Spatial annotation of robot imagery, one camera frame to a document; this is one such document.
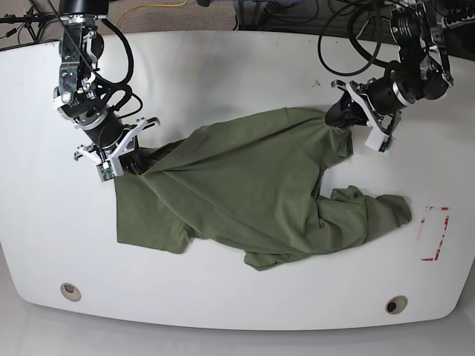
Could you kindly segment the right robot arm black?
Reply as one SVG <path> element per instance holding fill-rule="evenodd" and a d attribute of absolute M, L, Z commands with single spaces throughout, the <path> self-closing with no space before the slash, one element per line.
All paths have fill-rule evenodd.
<path fill-rule="evenodd" d="M 156 117 L 140 118 L 131 125 L 123 123 L 123 116 L 118 115 L 131 99 L 139 97 L 129 85 L 134 74 L 131 46 L 108 20 L 109 5 L 109 1 L 61 1 L 53 9 L 63 28 L 59 84 L 53 92 L 53 106 L 90 139 L 90 145 L 77 148 L 74 158 L 91 159 L 103 182 L 126 172 L 140 175 L 147 171 L 146 152 L 138 136 L 160 122 Z M 98 62 L 105 43 L 97 22 L 102 22 L 124 46 L 127 71 L 118 82 L 99 74 Z"/>

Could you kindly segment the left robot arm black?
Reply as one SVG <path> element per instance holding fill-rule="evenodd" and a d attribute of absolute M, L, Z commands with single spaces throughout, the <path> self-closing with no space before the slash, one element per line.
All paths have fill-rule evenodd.
<path fill-rule="evenodd" d="M 450 61 L 442 27 L 430 1 L 353 1 L 350 6 L 354 11 L 347 22 L 348 39 L 367 62 L 354 74 L 363 73 L 372 65 L 383 68 L 384 74 L 365 83 L 333 81 L 332 87 L 343 94 L 327 111 L 325 121 L 337 128 L 369 127 L 366 146 L 384 152 L 393 141 L 403 109 L 421 99 L 441 99 L 453 87 Z M 399 47 L 398 58 L 390 62 L 377 58 L 380 42 L 373 53 L 368 53 L 354 33 L 354 24 L 363 12 L 373 14 L 375 29 L 380 31 L 381 10 L 386 6 L 393 7 L 389 27 Z"/>

